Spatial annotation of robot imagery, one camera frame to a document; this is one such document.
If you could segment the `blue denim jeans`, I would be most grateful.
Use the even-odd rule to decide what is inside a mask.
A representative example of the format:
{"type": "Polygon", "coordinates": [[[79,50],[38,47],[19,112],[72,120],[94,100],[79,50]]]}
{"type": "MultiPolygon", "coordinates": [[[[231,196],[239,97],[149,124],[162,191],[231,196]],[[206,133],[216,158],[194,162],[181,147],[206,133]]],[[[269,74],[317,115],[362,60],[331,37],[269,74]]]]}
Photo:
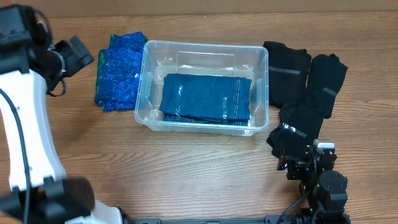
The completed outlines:
{"type": "Polygon", "coordinates": [[[170,73],[159,110],[164,121],[247,126],[251,80],[170,73]]]}

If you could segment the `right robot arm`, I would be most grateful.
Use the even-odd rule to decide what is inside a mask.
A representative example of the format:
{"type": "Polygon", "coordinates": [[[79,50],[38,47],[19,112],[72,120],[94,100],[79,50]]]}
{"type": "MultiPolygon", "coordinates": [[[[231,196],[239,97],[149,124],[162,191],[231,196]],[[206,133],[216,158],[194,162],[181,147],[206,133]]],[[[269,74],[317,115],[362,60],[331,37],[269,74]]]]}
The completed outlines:
{"type": "Polygon", "coordinates": [[[350,224],[345,214],[348,179],[333,170],[335,144],[316,139],[300,150],[281,145],[278,170],[287,170],[289,180],[299,180],[301,198],[286,208],[277,223],[350,224]]]}

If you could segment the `black garment front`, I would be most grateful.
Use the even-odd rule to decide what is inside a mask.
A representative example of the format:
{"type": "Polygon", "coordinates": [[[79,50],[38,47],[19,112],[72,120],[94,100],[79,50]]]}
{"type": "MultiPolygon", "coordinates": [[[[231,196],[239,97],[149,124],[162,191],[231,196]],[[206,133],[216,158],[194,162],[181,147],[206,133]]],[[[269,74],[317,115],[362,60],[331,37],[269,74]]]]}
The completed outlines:
{"type": "Polygon", "coordinates": [[[282,146],[291,155],[303,152],[307,145],[312,145],[318,138],[324,116],[304,102],[287,102],[280,111],[280,124],[272,130],[267,143],[272,148],[272,155],[280,157],[282,146]]]}

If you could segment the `blue sequin fabric bundle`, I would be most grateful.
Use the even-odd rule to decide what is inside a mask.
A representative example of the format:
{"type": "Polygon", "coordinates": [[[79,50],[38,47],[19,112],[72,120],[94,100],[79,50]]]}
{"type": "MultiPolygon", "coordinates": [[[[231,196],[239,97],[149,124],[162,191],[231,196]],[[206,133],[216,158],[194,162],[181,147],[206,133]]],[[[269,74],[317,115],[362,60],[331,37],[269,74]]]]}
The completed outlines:
{"type": "Polygon", "coordinates": [[[109,47],[99,51],[94,101],[103,111],[133,110],[136,107],[147,41],[142,32],[113,34],[109,47]]]}

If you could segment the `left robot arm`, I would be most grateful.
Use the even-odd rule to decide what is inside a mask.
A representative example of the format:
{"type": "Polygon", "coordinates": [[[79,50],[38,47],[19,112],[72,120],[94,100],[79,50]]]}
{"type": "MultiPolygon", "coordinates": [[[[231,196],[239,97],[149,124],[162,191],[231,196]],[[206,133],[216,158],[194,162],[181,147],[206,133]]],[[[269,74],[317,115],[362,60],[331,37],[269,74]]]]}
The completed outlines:
{"type": "Polygon", "coordinates": [[[1,211],[24,223],[129,223],[95,199],[90,182],[69,179],[58,158],[46,97],[93,61],[78,37],[53,42],[47,18],[30,6],[1,9],[1,114],[11,193],[1,211]]]}

